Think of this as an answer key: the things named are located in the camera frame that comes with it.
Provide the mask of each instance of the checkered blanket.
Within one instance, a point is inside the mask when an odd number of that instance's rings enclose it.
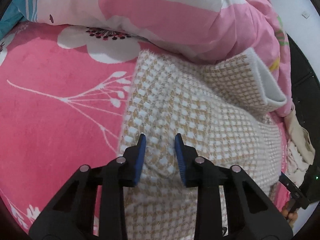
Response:
[[[121,154],[147,136],[140,183],[125,191],[129,239],[191,239],[197,188],[184,188],[174,136],[219,166],[238,164],[268,194],[281,171],[281,137],[266,115],[286,103],[251,49],[217,65],[140,53]],[[223,226],[226,203],[220,189]]]

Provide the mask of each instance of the pink bedsheet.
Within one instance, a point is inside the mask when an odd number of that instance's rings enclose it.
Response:
[[[1,42],[0,196],[25,231],[79,166],[116,157],[142,49],[164,53],[69,25],[23,23]]]
[[[271,118],[277,124],[281,134],[281,146],[282,146],[282,165],[281,171],[286,173],[287,171],[287,137],[286,137],[286,129],[283,118],[277,116],[274,112],[270,113]],[[280,182],[276,185],[276,196],[273,200],[274,205],[281,212],[283,206],[287,203],[290,198],[290,192],[286,189],[284,185]]]

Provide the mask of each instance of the metal screw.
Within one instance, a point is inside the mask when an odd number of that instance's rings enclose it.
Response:
[[[204,163],[204,158],[202,158],[202,157],[197,157],[197,158],[195,158],[195,162],[196,162],[196,163],[199,163],[199,164]]]
[[[234,166],[232,166],[232,171],[234,171],[234,172],[240,172],[241,171],[241,167],[240,166],[238,166],[238,165],[234,165]]]
[[[82,165],[81,167],[80,167],[80,171],[81,172],[87,172],[89,170],[89,166],[88,165]]]
[[[124,157],[118,157],[116,161],[117,163],[122,164],[125,163],[126,159]]]

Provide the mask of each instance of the white flower print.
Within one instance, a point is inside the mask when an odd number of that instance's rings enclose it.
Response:
[[[38,207],[33,208],[33,206],[29,205],[27,208],[27,217],[33,223],[37,217],[40,215],[40,210]]]
[[[5,57],[7,56],[7,46],[11,43],[15,36],[15,33],[10,34],[6,37],[4,37],[2,40],[0,40],[0,66],[4,62]]]
[[[115,64],[136,58],[140,52],[139,38],[100,28],[68,26],[58,36],[58,45],[64,49],[87,46],[91,58],[98,62]]]
[[[24,218],[23,218],[23,216],[20,214],[20,212],[18,211],[18,209],[15,208],[15,207],[11,204],[11,202],[9,202],[9,205],[10,205],[10,208],[11,208],[12,216],[15,217],[15,218],[18,220],[18,222],[19,222],[19,224],[20,224],[21,226],[23,226],[25,229],[28,229],[28,225],[24,222]]]

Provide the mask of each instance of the beige checkered fabric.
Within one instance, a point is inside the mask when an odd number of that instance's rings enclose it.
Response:
[[[125,191],[129,239],[193,238],[197,188],[181,183],[174,151],[177,133],[216,165],[242,166],[268,194],[281,169],[281,137],[265,117],[274,109],[263,103],[253,67],[245,53],[199,67],[141,52],[120,146],[122,155],[141,133],[147,136],[140,183]],[[220,195],[227,226],[222,187]]]

